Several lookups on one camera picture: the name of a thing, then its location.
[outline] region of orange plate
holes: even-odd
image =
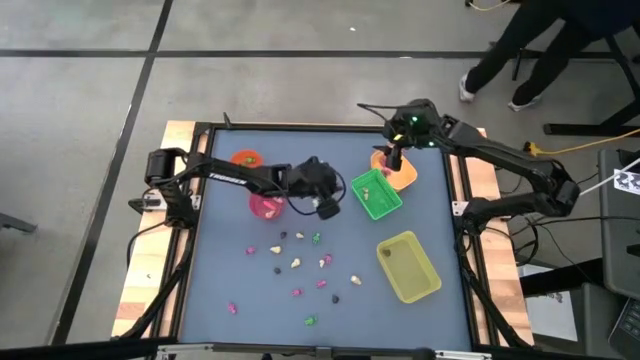
[[[253,164],[247,164],[247,158],[250,157],[256,159],[256,162],[254,162]],[[255,150],[240,150],[237,153],[233,154],[233,156],[231,157],[231,162],[234,164],[254,168],[262,165],[263,160],[262,156]]]
[[[418,178],[416,168],[411,165],[404,155],[402,155],[402,169],[400,169],[400,171],[392,171],[385,167],[384,161],[385,156],[382,151],[374,151],[373,154],[371,154],[371,168],[380,169],[396,192],[411,185],[411,183],[416,181]]]

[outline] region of concrete floor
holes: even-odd
[[[0,0],[0,49],[145,50],[162,3]],[[160,48],[482,51],[513,11],[473,12],[462,0],[175,0]],[[558,26],[533,48],[544,48]],[[625,52],[640,52],[640,40],[632,34],[619,39]],[[598,43],[589,50],[605,49]],[[0,150],[11,154],[2,161],[0,211],[39,224],[34,235],[0,232],[1,348],[45,342],[142,62],[0,58]],[[139,222],[126,202],[144,190],[146,155],[159,146],[167,120],[219,121],[227,111],[236,122],[366,124],[377,120],[358,110],[356,102],[401,104],[428,97],[441,113],[485,127],[493,139],[514,147],[530,140],[559,149],[589,139],[547,137],[542,123],[595,123],[631,99],[617,65],[575,61],[530,111],[516,114],[506,107],[517,87],[510,79],[511,65],[473,105],[460,104],[457,82],[476,62],[156,60],[69,341],[104,340],[110,334],[125,276],[126,241]],[[524,64],[520,81],[531,64]],[[610,146],[633,149],[637,140]],[[574,178],[583,179],[596,171],[595,154],[589,149],[559,159]],[[504,171],[498,177],[505,190],[517,180]],[[573,216],[598,213],[596,195],[584,199]],[[600,254],[597,222],[551,229],[574,261]],[[527,240],[523,235],[517,242]],[[567,264],[546,234],[538,259]]]

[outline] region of white sneaker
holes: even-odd
[[[513,101],[510,101],[509,104],[507,104],[507,106],[509,107],[509,109],[518,112],[520,110],[526,109],[529,106],[533,106],[535,105],[538,101],[540,101],[540,99],[542,99],[542,95],[538,95],[536,97],[534,97],[533,99],[531,99],[531,101],[529,101],[529,103],[524,104],[524,105],[516,105],[513,103]]]
[[[472,94],[470,92],[467,91],[467,89],[465,88],[465,83],[467,82],[467,74],[464,74],[464,76],[460,79],[460,83],[459,83],[459,88],[460,88],[460,101],[462,102],[472,102],[473,99],[476,97],[476,94]]]

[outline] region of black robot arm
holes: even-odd
[[[383,135],[393,146],[376,147],[387,155],[386,166],[400,170],[403,148],[437,146],[444,152],[474,157],[523,176],[533,189],[522,195],[497,200],[472,198],[461,220],[471,235],[479,235],[495,217],[538,212],[546,216],[567,216],[580,194],[560,162],[538,159],[520,150],[489,140],[475,127],[451,116],[440,116],[428,99],[413,100],[396,107],[385,122]]]
[[[176,159],[182,158],[187,168],[173,175]],[[248,168],[228,161],[187,153],[179,148],[159,149],[149,154],[145,182],[160,191],[167,203],[167,226],[190,229],[197,222],[191,199],[180,191],[180,184],[193,178],[209,178],[243,186],[264,197],[314,197],[321,219],[328,219],[340,208],[332,195],[342,188],[337,172],[313,156],[292,167],[289,164]]]

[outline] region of person's leg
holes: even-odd
[[[524,1],[495,46],[469,71],[464,88],[470,93],[480,90],[518,50],[547,30],[562,15],[562,8],[557,3],[555,0]]]
[[[567,67],[569,58],[582,51],[594,40],[596,39],[582,26],[573,21],[567,22],[547,51],[536,62],[529,80],[518,87],[512,103],[515,106],[530,103]]]

